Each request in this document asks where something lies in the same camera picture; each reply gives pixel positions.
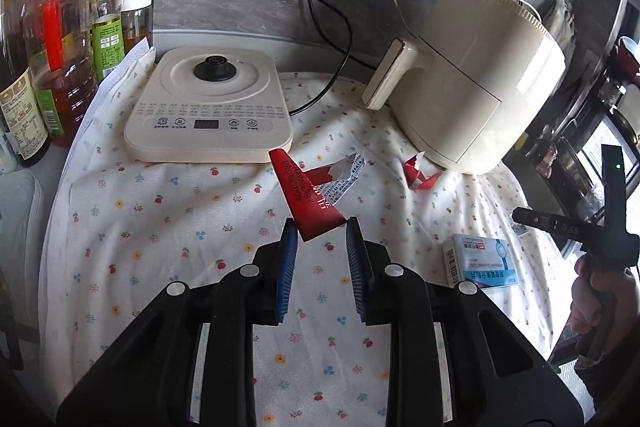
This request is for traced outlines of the person right hand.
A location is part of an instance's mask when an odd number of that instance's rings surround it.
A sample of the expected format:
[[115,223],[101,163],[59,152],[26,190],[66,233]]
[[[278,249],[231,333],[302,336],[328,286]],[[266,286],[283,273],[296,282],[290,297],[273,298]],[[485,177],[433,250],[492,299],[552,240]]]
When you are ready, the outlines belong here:
[[634,329],[639,320],[639,286],[629,269],[625,271],[589,272],[586,257],[575,265],[578,274],[572,286],[572,304],[568,325],[578,335],[588,335],[602,320],[600,295],[615,296],[614,320],[602,353],[609,355]]

